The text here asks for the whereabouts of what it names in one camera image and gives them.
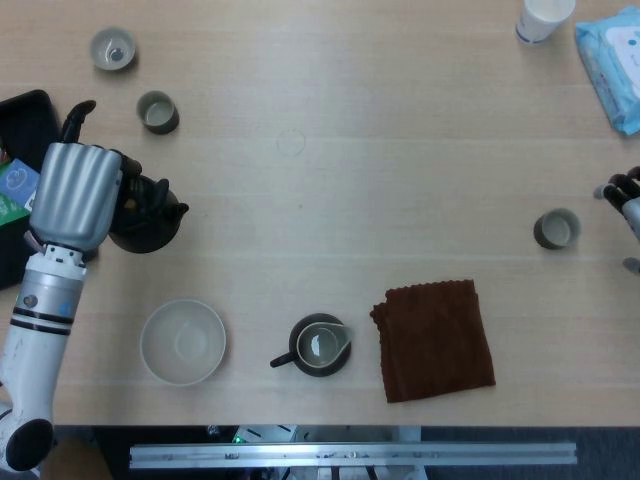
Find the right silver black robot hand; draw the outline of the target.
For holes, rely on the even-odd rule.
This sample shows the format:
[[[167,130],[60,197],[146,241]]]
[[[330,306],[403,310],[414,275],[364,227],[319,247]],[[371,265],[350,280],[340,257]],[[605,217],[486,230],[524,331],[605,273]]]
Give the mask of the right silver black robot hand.
[[[626,174],[614,174],[595,188],[593,197],[606,200],[626,221],[636,240],[639,240],[639,167]]]

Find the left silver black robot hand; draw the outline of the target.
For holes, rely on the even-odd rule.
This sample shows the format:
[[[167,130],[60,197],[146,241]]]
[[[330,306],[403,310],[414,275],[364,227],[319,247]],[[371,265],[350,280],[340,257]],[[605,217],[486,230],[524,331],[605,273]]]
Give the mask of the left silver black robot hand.
[[[57,142],[49,145],[30,217],[40,243],[89,252],[110,238],[121,249],[145,254],[176,235],[189,206],[166,179],[142,174],[136,160],[114,149],[79,141],[96,102],[74,106]]]

